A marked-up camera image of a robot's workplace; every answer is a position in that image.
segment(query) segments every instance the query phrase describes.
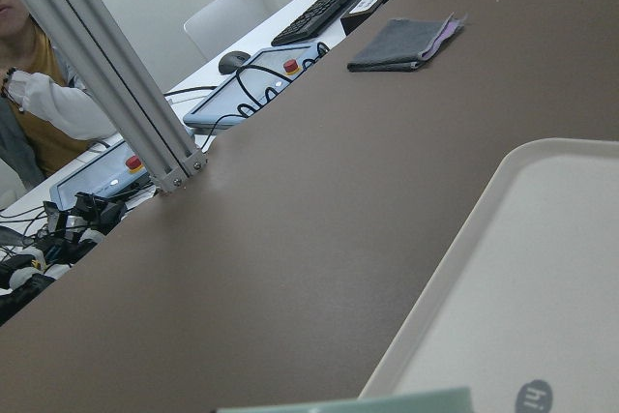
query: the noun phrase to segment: gray jacket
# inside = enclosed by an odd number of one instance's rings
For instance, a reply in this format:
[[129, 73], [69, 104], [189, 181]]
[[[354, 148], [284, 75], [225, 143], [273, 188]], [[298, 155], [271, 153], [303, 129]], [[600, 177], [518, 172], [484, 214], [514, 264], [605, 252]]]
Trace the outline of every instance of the gray jacket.
[[[56, 47], [54, 53], [67, 85], [84, 90], [85, 86], [74, 68]], [[7, 99], [0, 98], [0, 158], [17, 173], [26, 190], [30, 191], [45, 177], [37, 166], [35, 153], [28, 144], [10, 105]]]

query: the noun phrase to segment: bracelet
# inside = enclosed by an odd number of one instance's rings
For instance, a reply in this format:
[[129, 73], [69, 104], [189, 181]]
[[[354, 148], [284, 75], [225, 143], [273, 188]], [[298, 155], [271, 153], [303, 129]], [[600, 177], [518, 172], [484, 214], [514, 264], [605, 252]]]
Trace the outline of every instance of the bracelet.
[[9, 97], [9, 84], [11, 83], [11, 76], [17, 71], [16, 67], [10, 67], [7, 73], [2, 79], [2, 89], [0, 89], [0, 97], [7, 99]]

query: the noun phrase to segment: metal frame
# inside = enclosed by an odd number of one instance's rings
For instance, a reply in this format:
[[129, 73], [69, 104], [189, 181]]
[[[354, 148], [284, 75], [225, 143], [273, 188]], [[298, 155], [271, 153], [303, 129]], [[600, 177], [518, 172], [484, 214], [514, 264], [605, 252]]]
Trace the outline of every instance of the metal frame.
[[178, 120], [102, 0], [23, 0], [78, 70], [103, 112], [171, 192], [206, 156]]

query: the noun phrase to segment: logo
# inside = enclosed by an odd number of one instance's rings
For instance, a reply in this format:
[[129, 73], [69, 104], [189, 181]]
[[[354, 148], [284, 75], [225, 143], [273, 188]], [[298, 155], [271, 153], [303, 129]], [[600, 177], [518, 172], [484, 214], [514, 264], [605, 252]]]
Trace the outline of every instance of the logo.
[[549, 413], [552, 408], [550, 384], [540, 379], [525, 384], [518, 392], [516, 413]]

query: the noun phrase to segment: table surface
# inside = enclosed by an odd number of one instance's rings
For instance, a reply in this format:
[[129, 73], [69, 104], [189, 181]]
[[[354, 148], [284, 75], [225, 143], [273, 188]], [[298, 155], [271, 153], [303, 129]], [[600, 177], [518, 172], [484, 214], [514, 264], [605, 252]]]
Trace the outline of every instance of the table surface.
[[[502, 158], [616, 139], [618, 0], [391, 0], [0, 330], [7, 411], [356, 397]], [[468, 15], [411, 73], [391, 17]]]

